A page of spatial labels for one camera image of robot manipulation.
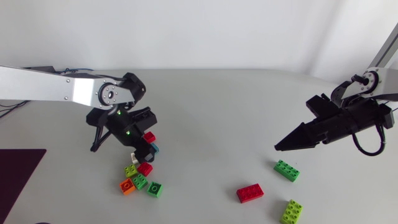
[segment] cable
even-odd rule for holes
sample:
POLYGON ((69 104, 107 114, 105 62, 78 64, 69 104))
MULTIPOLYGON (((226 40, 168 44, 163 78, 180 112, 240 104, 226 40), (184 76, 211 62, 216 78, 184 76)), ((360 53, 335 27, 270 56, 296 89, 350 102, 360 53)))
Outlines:
POLYGON ((14 104, 14 105, 0 105, 0 106, 2 106, 2 107, 13 107, 13 106, 17 106, 18 104, 20 104, 20 103, 17 103, 17 104, 14 104))
POLYGON ((73 73, 75 73, 75 72, 77 72, 79 70, 94 71, 93 69, 90 69, 90 68, 72 68, 72 69, 66 68, 64 71, 55 71, 55 73, 57 73, 57 74, 61 74, 61 73, 64 73, 64 72, 73 72, 73 73))
POLYGON ((20 108, 20 107, 26 105, 29 101, 30 101, 30 100, 25 100, 25 101, 22 101, 22 102, 16 104, 13 108, 1 110, 0 112, 3 112, 3 111, 7 111, 7 112, 5 112, 4 114, 0 115, 0 119, 3 118, 3 117, 5 117, 7 114, 11 113, 11 112, 14 111, 15 109, 20 108))
POLYGON ((384 148, 385 148, 385 146, 386 146, 386 136, 384 135, 384 128, 383 128, 383 125, 382 125, 382 124, 376 124, 376 129, 377 129, 377 132, 378 132, 379 135, 380 135, 380 148, 379 148, 379 150, 377 150, 376 152, 367 152, 367 151, 365 151, 365 150, 359 145, 359 142, 358 142, 358 139, 356 138, 356 135, 353 134, 353 140, 354 140, 355 146, 358 148, 358 150, 359 150, 360 152, 362 152, 363 154, 365 154, 365 155, 367 155, 367 156, 377 156, 377 155, 379 155, 380 153, 383 152, 383 150, 384 150, 384 148))
POLYGON ((97 75, 97 76, 105 77, 105 78, 112 78, 113 80, 116 80, 116 81, 125 81, 126 80, 125 78, 118 78, 118 77, 113 77, 110 75, 97 75))

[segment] silver arm segment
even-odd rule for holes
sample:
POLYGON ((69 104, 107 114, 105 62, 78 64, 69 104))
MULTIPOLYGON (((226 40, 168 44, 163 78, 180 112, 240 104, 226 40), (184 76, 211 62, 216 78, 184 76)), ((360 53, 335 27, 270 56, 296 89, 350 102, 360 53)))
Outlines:
POLYGON ((4 100, 71 101, 109 110, 114 104, 135 103, 122 81, 97 75, 69 77, 0 66, 0 98, 4 100))

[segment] teal lego brick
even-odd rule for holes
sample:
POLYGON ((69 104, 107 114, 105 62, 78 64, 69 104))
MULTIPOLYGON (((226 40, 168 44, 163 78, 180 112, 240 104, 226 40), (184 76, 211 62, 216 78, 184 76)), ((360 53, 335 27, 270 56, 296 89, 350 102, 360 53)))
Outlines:
POLYGON ((148 180, 142 174, 138 174, 133 178, 132 183, 136 186, 137 190, 141 190, 148 184, 148 180))
POLYGON ((300 218, 302 210, 303 207, 299 203, 290 200, 289 204, 286 206, 284 214, 279 221, 282 224, 296 224, 300 218))
POLYGON ((126 166, 126 167, 124 168, 124 173, 125 173, 125 175, 126 175, 127 178, 130 178, 130 177, 132 177, 132 176, 138 174, 138 171, 137 171, 135 165, 134 165, 134 164, 131 164, 131 165, 126 166))
POLYGON ((157 145, 155 145, 155 143, 151 143, 151 146, 155 149, 155 154, 159 153, 159 147, 157 147, 157 145))
POLYGON ((289 166, 286 162, 280 160, 274 167, 278 173, 288 178, 291 182, 294 182, 299 176, 300 172, 293 167, 289 166))
POLYGON ((154 197, 160 197, 163 191, 163 185, 159 184, 157 182, 152 182, 150 183, 150 186, 148 187, 147 193, 151 196, 154 197))

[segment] lego brick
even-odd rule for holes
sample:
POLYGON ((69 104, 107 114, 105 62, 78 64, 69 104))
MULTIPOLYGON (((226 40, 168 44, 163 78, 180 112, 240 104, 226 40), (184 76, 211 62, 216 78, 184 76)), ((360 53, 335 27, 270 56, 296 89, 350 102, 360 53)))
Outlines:
POLYGON ((279 160, 275 165, 274 170, 288 178, 291 182, 294 182, 299 176, 300 172, 293 167, 289 166, 286 162, 279 160))
POLYGON ((289 204, 286 206, 284 214, 279 221, 282 224, 296 224, 300 218, 302 210, 303 207, 299 203, 290 200, 289 204))
POLYGON ((144 139, 150 144, 156 140, 156 137, 152 132, 149 131, 148 133, 144 134, 144 139))
POLYGON ((148 184, 148 180, 142 174, 138 174, 133 178, 132 182, 136 186, 137 190, 141 190, 148 184))
POLYGON ((132 177, 132 176, 138 174, 138 171, 137 171, 135 165, 131 164, 124 168, 124 173, 125 173, 126 177, 132 177))
POLYGON ((239 200, 241 203, 248 202, 250 200, 254 200, 256 198, 262 197, 264 192, 261 190, 259 184, 254 184, 249 187, 244 187, 236 191, 239 200))
POLYGON ((131 153, 131 161, 134 165, 138 164, 138 159, 136 158, 136 154, 135 153, 131 153))
POLYGON ((148 176, 148 174, 154 169, 152 165, 147 162, 142 163, 138 168, 137 171, 144 175, 144 177, 148 176))
POLYGON ((160 197, 162 191, 163 191, 163 185, 156 182, 150 183, 150 186, 147 189, 147 193, 154 197, 160 197))
POLYGON ((151 146, 155 149, 155 154, 159 152, 159 148, 155 145, 155 143, 151 143, 151 146))
POLYGON ((130 178, 127 178, 125 181, 121 182, 119 186, 124 195, 129 195, 136 189, 130 178))

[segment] white wall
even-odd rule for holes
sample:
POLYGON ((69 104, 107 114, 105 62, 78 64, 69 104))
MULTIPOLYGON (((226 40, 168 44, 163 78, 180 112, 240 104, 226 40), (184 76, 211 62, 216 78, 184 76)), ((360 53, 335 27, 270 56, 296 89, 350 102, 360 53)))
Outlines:
POLYGON ((0 64, 362 72, 396 0, 2 0, 0 64))

